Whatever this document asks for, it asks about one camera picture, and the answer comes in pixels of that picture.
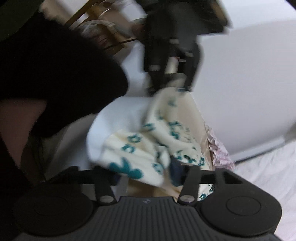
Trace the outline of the black sleeve forearm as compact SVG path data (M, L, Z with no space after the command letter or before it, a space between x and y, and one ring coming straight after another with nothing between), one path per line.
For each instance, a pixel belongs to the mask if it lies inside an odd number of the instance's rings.
M17 198L43 180L45 140L128 90L122 68L91 40L37 8L1 6L1 183Z

